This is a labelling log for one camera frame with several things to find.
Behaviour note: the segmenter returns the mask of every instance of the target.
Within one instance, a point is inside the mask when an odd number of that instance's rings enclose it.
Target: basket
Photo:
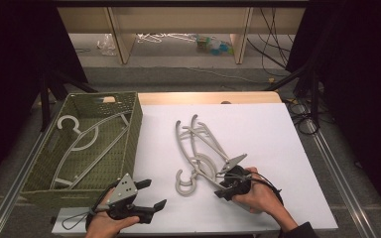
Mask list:
[[[111,183],[133,176],[142,115],[136,92],[68,95],[20,195],[48,208],[93,205]]]

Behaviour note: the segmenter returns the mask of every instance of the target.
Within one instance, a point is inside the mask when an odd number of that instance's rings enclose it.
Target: table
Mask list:
[[[247,153],[240,165],[259,168],[261,174],[283,190],[286,207],[298,223],[310,221],[314,229],[337,228],[287,108],[275,92],[142,93],[139,98],[144,116],[134,179],[153,182],[139,191],[135,204],[152,206],[165,198],[167,204],[155,214],[151,224],[129,227],[122,230],[123,234],[253,234],[279,229],[265,213],[249,214],[232,202],[218,199],[202,178],[197,180],[196,191],[190,197],[176,193],[176,172],[183,169],[184,175],[189,174],[190,165],[181,157],[174,128],[178,119],[188,125],[194,113],[207,124],[230,157]],[[231,104],[221,105],[223,101]],[[212,156],[203,148],[201,152]],[[53,232],[83,235],[84,222],[71,230],[62,228],[64,219],[83,210],[86,208],[63,208]],[[73,219],[65,225],[75,222]]]

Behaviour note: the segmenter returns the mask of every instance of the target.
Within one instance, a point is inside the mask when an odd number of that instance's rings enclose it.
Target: person's right hand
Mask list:
[[[252,173],[252,178],[262,180],[256,168],[247,168],[246,170]],[[265,211],[278,222],[284,232],[298,227],[296,221],[283,204],[281,204],[271,188],[263,183],[252,180],[248,193],[234,195],[232,199],[233,201],[249,205],[250,212],[255,212],[256,210]]]

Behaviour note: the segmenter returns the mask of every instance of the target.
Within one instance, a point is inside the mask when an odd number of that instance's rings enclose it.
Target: floor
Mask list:
[[[228,36],[208,35],[224,42]],[[104,42],[103,35],[71,35],[73,45],[89,80],[89,85],[99,91],[135,90],[145,91],[256,91],[263,90],[271,82],[280,80],[288,73],[272,60],[262,58],[254,47],[248,45],[243,64],[236,64],[230,53],[215,56],[198,49],[190,36],[174,35],[149,38],[137,42],[127,64],[120,64],[118,57],[105,56],[97,48]],[[249,36],[250,42],[261,52],[268,36]],[[294,36],[278,36],[280,47],[290,50]],[[277,48],[266,46],[265,53],[275,61],[285,64]],[[280,88],[278,93],[283,100],[293,100],[293,89],[297,82],[292,81]],[[78,91],[67,87],[69,91]],[[299,116],[309,106],[309,101],[298,99],[301,104],[288,103],[289,113]],[[355,163],[355,156],[348,147],[338,126],[332,122],[324,102],[319,107],[319,132],[306,135],[312,124],[303,122],[296,125],[300,139],[312,164],[323,194],[338,224],[337,230],[317,231],[320,237],[381,237],[381,198],[370,183],[361,167]],[[19,140],[12,153],[0,167],[0,204],[11,189],[14,179],[23,167],[33,145],[40,135],[40,101],[32,107],[31,117],[26,121]],[[332,166],[337,167],[335,177]],[[349,201],[354,199],[354,208]],[[362,229],[353,211],[362,211],[370,227]],[[15,206],[7,217],[1,237],[58,237],[52,234],[52,220],[58,210],[43,210],[16,197]],[[270,232],[259,237],[277,237]]]

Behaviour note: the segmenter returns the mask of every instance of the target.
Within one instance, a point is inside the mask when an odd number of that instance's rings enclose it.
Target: black sleeve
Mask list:
[[[309,222],[284,233],[284,238],[318,238]]]

